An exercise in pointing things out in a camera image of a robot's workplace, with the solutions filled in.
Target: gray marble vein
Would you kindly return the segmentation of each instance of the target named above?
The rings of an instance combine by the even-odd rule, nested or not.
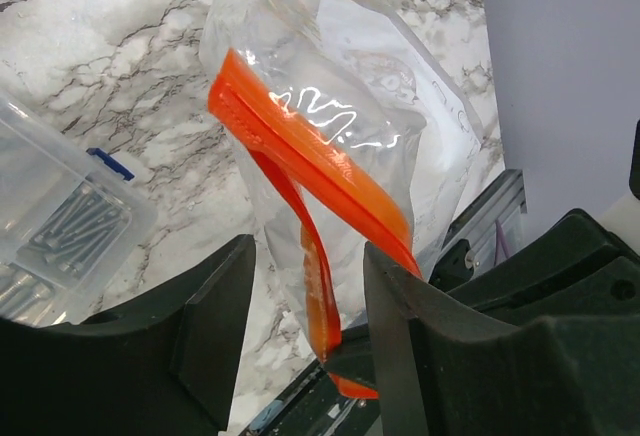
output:
[[[94,310],[184,271],[238,233],[258,265],[229,434],[310,361],[280,294],[197,57],[211,0],[0,0],[0,84],[82,148],[129,167],[158,208]],[[483,0],[389,0],[462,87],[486,138],[460,208],[503,169]]]

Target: plastic bag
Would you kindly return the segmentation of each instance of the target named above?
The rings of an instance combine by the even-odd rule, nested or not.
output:
[[[209,109],[324,361],[365,309],[366,240],[430,274],[479,150],[477,116],[385,0],[213,0],[200,55],[216,78]],[[412,251],[425,250],[418,268]]]

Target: purple wire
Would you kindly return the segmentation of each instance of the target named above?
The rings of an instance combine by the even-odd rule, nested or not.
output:
[[[504,235],[504,230],[502,229],[502,225],[500,224],[500,221],[496,219],[496,254],[493,258],[494,266],[498,265],[500,248],[502,248],[504,259],[509,259],[509,257],[511,256],[511,251],[509,251],[509,244],[507,243],[507,238]]]

